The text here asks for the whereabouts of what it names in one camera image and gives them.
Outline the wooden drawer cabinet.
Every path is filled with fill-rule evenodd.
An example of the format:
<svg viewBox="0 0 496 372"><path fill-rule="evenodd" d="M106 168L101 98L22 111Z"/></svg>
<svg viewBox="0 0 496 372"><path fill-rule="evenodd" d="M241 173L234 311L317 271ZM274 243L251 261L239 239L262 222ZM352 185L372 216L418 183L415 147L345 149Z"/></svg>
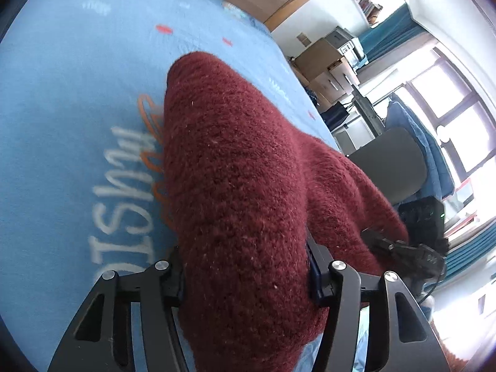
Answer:
<svg viewBox="0 0 496 372"><path fill-rule="evenodd" d="M353 87L360 84L346 57L325 38L310 45L293 64L323 105L321 112L352 94Z"/></svg>

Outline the teal window curtain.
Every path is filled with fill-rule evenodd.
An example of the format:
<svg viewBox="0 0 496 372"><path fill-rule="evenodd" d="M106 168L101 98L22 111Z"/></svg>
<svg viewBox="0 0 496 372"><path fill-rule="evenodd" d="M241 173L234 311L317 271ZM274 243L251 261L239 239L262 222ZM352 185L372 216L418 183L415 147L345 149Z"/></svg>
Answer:
<svg viewBox="0 0 496 372"><path fill-rule="evenodd" d="M425 29L413 20L405 3L379 25L361 34L358 39L366 58L373 62L424 32Z"/></svg>

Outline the dark red knitted sweater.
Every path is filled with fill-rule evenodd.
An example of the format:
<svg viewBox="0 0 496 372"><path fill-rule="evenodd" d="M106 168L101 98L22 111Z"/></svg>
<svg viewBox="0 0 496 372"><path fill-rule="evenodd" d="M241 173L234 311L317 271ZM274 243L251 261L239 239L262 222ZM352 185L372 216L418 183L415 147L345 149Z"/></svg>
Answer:
<svg viewBox="0 0 496 372"><path fill-rule="evenodd" d="M361 232L408 240L359 167L214 55L185 55L168 72L163 145L185 270L179 318L199 371L295 368L327 318L309 295L308 237L373 275L388 262Z"/></svg>

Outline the dark grey office chair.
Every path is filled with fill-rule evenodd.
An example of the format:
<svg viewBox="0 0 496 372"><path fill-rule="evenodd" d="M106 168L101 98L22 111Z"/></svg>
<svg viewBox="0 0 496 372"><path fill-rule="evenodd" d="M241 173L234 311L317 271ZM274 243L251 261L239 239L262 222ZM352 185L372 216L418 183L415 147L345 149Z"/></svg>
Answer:
<svg viewBox="0 0 496 372"><path fill-rule="evenodd" d="M413 196L427 179L424 155L404 128L387 130L348 158L392 205Z"/></svg>

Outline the blue cloth on chair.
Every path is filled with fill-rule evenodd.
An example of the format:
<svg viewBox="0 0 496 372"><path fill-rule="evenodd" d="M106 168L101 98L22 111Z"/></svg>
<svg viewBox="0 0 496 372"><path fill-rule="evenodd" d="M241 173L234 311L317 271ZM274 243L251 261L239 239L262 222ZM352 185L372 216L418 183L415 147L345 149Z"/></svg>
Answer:
<svg viewBox="0 0 496 372"><path fill-rule="evenodd" d="M455 183L448 164L431 132L420 121L396 93L390 96L385 119L385 129L405 129L419 146L425 160L427 177L419 191L403 200L403 203L419 200L424 197L435 197L443 200L455 191Z"/></svg>

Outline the light blue printed bed sheet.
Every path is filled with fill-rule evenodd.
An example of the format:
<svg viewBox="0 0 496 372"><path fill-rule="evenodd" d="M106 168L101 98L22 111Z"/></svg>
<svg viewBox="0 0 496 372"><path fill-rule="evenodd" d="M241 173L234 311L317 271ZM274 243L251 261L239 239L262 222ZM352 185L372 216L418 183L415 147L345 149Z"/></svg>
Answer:
<svg viewBox="0 0 496 372"><path fill-rule="evenodd" d="M268 30L223 0L28 0L1 42L1 317L37 370L102 273L175 243L152 187L166 75L191 51L335 146Z"/></svg>

